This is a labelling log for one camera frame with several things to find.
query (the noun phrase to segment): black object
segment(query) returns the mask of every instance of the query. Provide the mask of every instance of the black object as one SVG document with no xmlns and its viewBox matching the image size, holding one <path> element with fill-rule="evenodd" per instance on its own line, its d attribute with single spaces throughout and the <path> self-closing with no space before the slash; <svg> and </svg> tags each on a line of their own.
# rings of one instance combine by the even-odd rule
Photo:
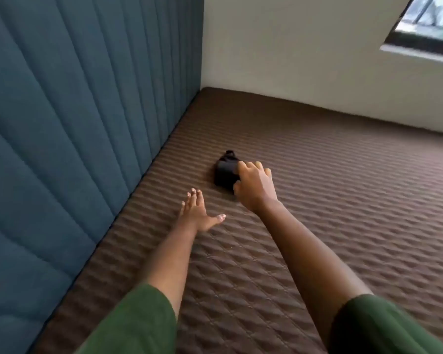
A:
<svg viewBox="0 0 443 354">
<path fill-rule="evenodd" d="M 238 162 L 235 152 L 227 150 L 215 164 L 215 185 L 233 192 L 233 185 L 239 180 Z"/>
</svg>

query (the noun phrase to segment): quilted mattress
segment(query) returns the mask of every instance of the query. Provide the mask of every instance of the quilted mattress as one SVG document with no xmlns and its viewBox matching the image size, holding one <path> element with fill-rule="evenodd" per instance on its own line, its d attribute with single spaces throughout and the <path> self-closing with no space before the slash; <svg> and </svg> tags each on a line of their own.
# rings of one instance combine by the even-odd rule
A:
<svg viewBox="0 0 443 354">
<path fill-rule="evenodd" d="M 124 297 L 190 187 L 225 222 L 199 234 L 179 353 L 323 353 L 262 223 L 212 184 L 227 149 L 272 168 L 279 199 L 375 293 L 443 340 L 443 134 L 260 95 L 196 97 L 38 338 L 72 353 Z"/>
</svg>

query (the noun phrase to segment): left hand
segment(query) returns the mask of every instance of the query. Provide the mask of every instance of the left hand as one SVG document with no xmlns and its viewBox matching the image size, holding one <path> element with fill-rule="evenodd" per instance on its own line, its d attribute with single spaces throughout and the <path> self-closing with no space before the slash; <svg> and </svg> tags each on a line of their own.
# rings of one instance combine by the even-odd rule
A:
<svg viewBox="0 0 443 354">
<path fill-rule="evenodd" d="M 208 216 L 202 191 L 192 189 L 187 193 L 186 200 L 182 202 L 177 222 L 193 226 L 196 231 L 208 231 L 213 226 L 222 223 L 225 217 L 226 215 Z"/>
</svg>

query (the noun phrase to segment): quilted pattern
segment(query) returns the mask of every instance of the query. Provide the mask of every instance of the quilted pattern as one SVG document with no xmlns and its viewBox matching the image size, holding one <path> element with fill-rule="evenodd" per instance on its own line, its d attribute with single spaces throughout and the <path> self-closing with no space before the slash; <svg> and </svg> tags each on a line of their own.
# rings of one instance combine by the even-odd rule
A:
<svg viewBox="0 0 443 354">
<path fill-rule="evenodd" d="M 372 289 L 443 340 L 443 134 L 299 103 L 204 89 L 37 342 L 69 354 L 129 290 L 192 186 L 225 222 L 199 234 L 178 353 L 323 353 L 260 221 L 212 185 L 226 149 L 273 170 L 289 210 Z"/>
<path fill-rule="evenodd" d="M 0 354 L 29 348 L 198 92 L 203 4 L 0 0 Z"/>
</svg>

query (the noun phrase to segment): hand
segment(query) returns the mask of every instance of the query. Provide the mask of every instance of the hand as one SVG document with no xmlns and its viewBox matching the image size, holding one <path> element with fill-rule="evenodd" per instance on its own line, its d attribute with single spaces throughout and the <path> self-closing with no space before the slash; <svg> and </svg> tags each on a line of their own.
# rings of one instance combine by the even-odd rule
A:
<svg viewBox="0 0 443 354">
<path fill-rule="evenodd" d="M 233 190 L 248 210 L 256 213 L 267 201 L 277 201 L 271 169 L 264 169 L 259 161 L 255 164 L 240 161 L 238 174 L 240 180 L 233 185 Z"/>
<path fill-rule="evenodd" d="M 222 223 L 225 217 L 226 215 L 208 216 L 202 191 L 192 189 L 187 193 L 187 199 L 182 202 L 177 223 L 193 227 L 195 231 L 208 231 Z"/>
</svg>

